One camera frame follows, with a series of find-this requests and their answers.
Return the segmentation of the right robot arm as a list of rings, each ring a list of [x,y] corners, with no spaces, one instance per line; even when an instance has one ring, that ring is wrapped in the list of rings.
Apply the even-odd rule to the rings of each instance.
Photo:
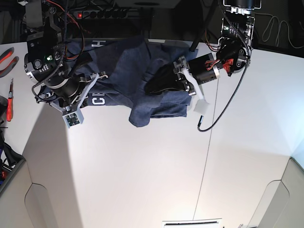
[[[92,78],[77,70],[91,61],[85,50],[86,32],[80,21],[86,7],[73,8],[66,0],[19,0],[22,36],[28,52],[24,70],[33,82],[37,103],[72,105],[88,97]]]

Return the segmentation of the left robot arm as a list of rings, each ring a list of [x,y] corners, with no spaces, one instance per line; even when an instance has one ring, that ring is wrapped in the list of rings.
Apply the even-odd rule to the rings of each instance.
[[[161,67],[146,84],[148,95],[158,95],[165,91],[186,91],[196,95],[201,84],[219,78],[224,69],[228,76],[248,67],[252,51],[255,17],[252,11],[261,8],[259,0],[214,0],[211,4],[202,32],[195,38],[190,51],[198,46],[199,39],[207,36],[207,27],[215,9],[223,14],[221,36],[218,44],[205,43],[212,53],[187,60],[179,57],[171,64]]]

